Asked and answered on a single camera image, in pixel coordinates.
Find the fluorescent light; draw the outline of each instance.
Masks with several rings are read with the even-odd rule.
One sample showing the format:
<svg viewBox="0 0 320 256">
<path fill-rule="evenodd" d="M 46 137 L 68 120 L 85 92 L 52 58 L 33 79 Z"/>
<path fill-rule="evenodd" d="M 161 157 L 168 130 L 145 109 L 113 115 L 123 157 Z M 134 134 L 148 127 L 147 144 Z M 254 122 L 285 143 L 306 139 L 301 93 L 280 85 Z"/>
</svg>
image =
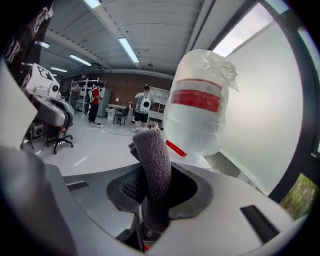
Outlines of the fluorescent light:
<svg viewBox="0 0 320 256">
<path fill-rule="evenodd" d="M 51 68 L 52 70 L 56 70 L 56 71 L 60 71 L 60 72 L 68 72 L 68 71 L 66 71 L 66 70 L 64 70 L 64 69 L 61 69 L 61 68 L 57 68 L 57 67 L 52 67 Z"/>
<path fill-rule="evenodd" d="M 49 48 L 49 47 L 50 47 L 50 44 L 47 43 L 47 42 L 35 41 L 34 43 L 35 43 L 36 45 L 42 46 L 43 48 Z"/>
<path fill-rule="evenodd" d="M 89 62 L 85 61 L 84 59 L 79 58 L 79 57 L 77 57 L 77 56 L 75 56 L 73 54 L 70 54 L 69 57 L 74 59 L 74 60 L 76 60 L 77 62 L 80 62 L 80 63 L 84 64 L 84 65 L 87 65 L 89 67 L 91 66 L 91 63 L 89 63 Z"/>
<path fill-rule="evenodd" d="M 21 65 L 24 65 L 24 66 L 30 66 L 30 67 L 32 67 L 32 66 L 33 66 L 33 64 L 32 64 L 32 63 L 25 63 L 25 62 L 21 62 Z"/>
<path fill-rule="evenodd" d="M 139 60 L 134 52 L 134 50 L 132 50 L 128 40 L 125 37 L 119 38 L 118 39 L 120 44 L 123 46 L 123 48 L 125 49 L 126 53 L 130 56 L 131 60 L 134 63 L 138 63 Z"/>
<path fill-rule="evenodd" d="M 101 2 L 99 0 L 84 0 L 84 1 L 87 3 L 87 5 L 91 9 L 93 9 L 101 4 Z"/>
</svg>

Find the black shorts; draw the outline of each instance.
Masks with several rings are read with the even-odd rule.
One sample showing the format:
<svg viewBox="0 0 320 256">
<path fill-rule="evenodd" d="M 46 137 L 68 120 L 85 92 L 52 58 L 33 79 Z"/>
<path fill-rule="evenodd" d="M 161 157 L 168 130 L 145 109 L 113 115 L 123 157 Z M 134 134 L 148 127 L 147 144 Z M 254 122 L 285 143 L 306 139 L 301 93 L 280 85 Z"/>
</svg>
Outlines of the black shorts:
<svg viewBox="0 0 320 256">
<path fill-rule="evenodd" d="M 142 114 L 135 112 L 134 121 L 141 121 L 142 123 L 146 123 L 148 121 L 148 113 Z"/>
</svg>

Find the white floor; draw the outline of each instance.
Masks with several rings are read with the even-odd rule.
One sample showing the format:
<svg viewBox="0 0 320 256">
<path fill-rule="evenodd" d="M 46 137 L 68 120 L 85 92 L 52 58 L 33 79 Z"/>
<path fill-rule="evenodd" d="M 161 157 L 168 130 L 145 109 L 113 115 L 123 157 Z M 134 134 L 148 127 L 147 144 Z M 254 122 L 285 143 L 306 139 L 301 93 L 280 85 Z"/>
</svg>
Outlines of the white floor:
<svg viewBox="0 0 320 256">
<path fill-rule="evenodd" d="M 44 138 L 39 138 L 33 141 L 34 153 L 46 164 L 57 166 L 63 176 L 103 172 L 138 163 L 128 147 L 134 135 L 131 131 L 133 124 L 119 126 L 100 117 L 97 117 L 96 121 L 102 123 L 103 127 L 89 125 L 88 117 L 81 117 L 77 113 L 73 126 L 67 132 L 73 136 L 74 148 L 63 143 L 57 147 L 57 154 L 53 154 L 53 145 L 46 147 Z M 203 156 L 187 155 L 181 158 L 170 153 L 170 159 L 173 162 L 212 170 Z"/>
</svg>

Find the red tab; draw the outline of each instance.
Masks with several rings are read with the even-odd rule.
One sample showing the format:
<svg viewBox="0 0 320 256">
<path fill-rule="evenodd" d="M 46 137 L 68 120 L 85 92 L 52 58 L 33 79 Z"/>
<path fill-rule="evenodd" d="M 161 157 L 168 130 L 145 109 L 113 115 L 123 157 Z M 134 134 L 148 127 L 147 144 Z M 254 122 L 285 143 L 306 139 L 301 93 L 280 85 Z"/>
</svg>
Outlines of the red tab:
<svg viewBox="0 0 320 256">
<path fill-rule="evenodd" d="M 176 90 L 172 94 L 171 103 L 218 112 L 220 98 L 199 90 Z"/>
<path fill-rule="evenodd" d="M 165 144 L 172 148 L 179 156 L 181 157 L 185 157 L 187 154 L 182 150 L 180 149 L 179 147 L 177 147 L 175 144 L 173 144 L 172 142 L 170 142 L 169 140 L 166 140 L 165 141 Z"/>
</svg>

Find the black chair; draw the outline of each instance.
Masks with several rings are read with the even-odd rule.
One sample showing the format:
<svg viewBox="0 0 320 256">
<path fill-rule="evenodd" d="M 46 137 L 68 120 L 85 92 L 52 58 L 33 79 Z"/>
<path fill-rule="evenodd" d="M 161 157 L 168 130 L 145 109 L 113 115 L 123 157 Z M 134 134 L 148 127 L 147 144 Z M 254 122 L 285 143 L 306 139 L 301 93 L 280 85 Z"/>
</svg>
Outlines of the black chair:
<svg viewBox="0 0 320 256">
<path fill-rule="evenodd" d="M 129 113 L 129 109 L 130 109 L 129 107 L 126 107 L 124 110 L 122 110 L 121 113 L 115 114 L 114 118 L 113 118 L 113 124 L 115 124 L 115 119 L 117 118 L 116 123 L 118 123 L 120 121 L 120 126 L 121 126 L 122 118 L 124 118 L 123 124 L 125 125 L 126 124 L 126 116 Z"/>
</svg>

